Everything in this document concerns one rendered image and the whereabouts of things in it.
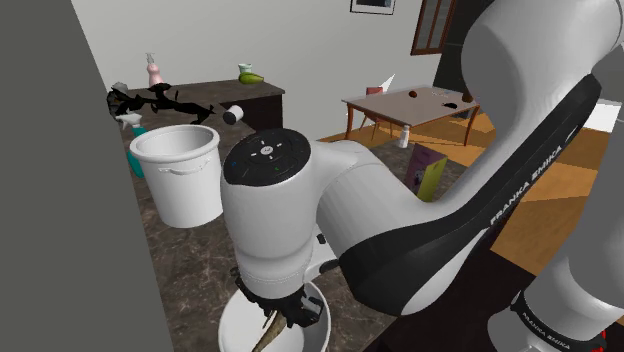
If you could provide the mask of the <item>teal spray bottle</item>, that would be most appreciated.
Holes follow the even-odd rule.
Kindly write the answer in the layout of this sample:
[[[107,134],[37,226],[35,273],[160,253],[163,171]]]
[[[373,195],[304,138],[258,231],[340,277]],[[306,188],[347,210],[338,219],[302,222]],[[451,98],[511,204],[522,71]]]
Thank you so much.
[[[135,112],[129,112],[124,115],[118,115],[115,119],[122,123],[122,128],[125,129],[128,126],[132,128],[133,135],[138,137],[146,132],[146,129],[141,125],[142,116]],[[127,160],[133,171],[133,173],[140,179],[144,177],[143,170],[141,168],[138,159],[130,152],[127,152]]]

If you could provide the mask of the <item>black angular figure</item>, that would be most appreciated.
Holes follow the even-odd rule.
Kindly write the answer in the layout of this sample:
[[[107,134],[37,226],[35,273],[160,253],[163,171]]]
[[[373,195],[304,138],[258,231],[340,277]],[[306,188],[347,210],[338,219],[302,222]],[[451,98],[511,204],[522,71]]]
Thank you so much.
[[[145,98],[140,95],[134,97],[123,93],[117,88],[112,89],[113,97],[119,102],[119,107],[115,111],[116,116],[127,111],[140,110],[145,104],[149,104],[151,110],[157,113],[159,110],[175,110],[177,112],[195,115],[196,119],[192,121],[192,124],[199,125],[203,123],[210,115],[214,114],[214,106],[209,108],[202,107],[193,102],[179,102],[178,92],[175,93],[174,99],[170,99],[165,95],[165,92],[171,88],[168,83],[157,83],[148,88],[148,90],[155,94],[154,98]]]

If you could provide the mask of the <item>white bucket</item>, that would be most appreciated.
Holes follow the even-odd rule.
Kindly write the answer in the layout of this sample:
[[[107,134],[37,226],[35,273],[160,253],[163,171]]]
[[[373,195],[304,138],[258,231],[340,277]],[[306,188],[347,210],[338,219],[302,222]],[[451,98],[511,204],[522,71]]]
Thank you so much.
[[[159,216],[173,228],[194,228],[223,213],[220,136],[208,126],[183,124],[148,131],[130,144]]]

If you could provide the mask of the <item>brown pointed utensil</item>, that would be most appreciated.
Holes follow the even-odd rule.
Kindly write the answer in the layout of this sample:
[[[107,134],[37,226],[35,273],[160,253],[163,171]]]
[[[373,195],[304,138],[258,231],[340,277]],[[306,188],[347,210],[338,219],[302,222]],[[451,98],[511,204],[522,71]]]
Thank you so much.
[[[280,312],[276,312],[269,327],[263,333],[251,352],[262,352],[281,334],[286,325],[287,319]]]

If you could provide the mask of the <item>wooden dining table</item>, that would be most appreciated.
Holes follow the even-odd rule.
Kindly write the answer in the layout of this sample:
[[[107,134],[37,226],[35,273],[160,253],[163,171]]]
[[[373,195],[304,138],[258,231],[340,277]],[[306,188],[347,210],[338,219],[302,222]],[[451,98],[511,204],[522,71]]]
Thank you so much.
[[[344,99],[347,106],[347,129],[344,138],[350,138],[355,111],[397,126],[409,125],[410,131],[414,127],[470,111],[464,138],[466,146],[480,105],[475,100],[466,102],[463,97],[463,93],[421,86]]]

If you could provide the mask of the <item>brown framed window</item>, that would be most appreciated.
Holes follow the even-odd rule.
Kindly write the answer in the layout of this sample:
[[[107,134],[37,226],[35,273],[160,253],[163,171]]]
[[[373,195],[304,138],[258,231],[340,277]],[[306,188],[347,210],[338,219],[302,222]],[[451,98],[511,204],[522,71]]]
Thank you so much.
[[[410,54],[440,54],[450,29],[457,0],[422,0]]]

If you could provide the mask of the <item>pink soap dispenser bottle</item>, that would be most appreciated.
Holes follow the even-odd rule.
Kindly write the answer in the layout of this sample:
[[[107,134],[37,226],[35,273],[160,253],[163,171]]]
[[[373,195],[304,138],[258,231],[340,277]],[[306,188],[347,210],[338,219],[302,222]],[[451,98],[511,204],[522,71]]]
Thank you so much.
[[[163,83],[164,80],[163,80],[163,78],[161,76],[160,69],[156,65],[152,53],[147,53],[146,54],[146,61],[147,61],[146,70],[147,70],[148,75],[149,75],[149,84],[148,84],[148,86],[152,87],[152,86],[154,86],[156,84]]]

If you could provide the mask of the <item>white bowl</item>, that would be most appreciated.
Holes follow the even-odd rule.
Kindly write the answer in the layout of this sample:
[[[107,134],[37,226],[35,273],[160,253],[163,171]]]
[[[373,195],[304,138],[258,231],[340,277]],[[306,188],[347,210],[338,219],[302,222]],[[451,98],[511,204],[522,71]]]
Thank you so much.
[[[326,352],[331,334],[331,313],[320,289],[312,282],[304,286],[309,297],[319,299],[324,308],[316,324],[302,328],[285,327],[280,335],[262,352]],[[249,302],[237,290],[225,306],[218,329],[220,352],[251,352],[267,330],[263,310]]]

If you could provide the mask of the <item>purple and green box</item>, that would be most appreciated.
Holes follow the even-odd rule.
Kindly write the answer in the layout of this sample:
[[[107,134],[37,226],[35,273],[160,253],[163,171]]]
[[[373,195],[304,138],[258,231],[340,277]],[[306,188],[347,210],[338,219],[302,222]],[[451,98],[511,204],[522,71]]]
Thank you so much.
[[[447,161],[448,157],[445,154],[415,144],[404,184],[420,200],[431,202]]]

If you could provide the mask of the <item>framed wall picture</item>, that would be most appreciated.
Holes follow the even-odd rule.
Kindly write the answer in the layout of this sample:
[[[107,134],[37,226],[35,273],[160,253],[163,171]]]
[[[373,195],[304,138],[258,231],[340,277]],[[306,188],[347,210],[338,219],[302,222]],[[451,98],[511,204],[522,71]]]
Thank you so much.
[[[395,0],[351,0],[350,11],[361,14],[393,15]]]

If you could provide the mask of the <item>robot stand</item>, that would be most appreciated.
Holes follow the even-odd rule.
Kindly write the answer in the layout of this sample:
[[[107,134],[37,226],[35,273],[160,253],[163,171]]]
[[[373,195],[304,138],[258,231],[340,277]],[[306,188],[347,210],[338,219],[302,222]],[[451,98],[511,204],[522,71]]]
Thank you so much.
[[[395,320],[361,352],[496,352],[488,319],[543,267],[536,258],[505,252],[499,245],[482,248],[435,303]]]

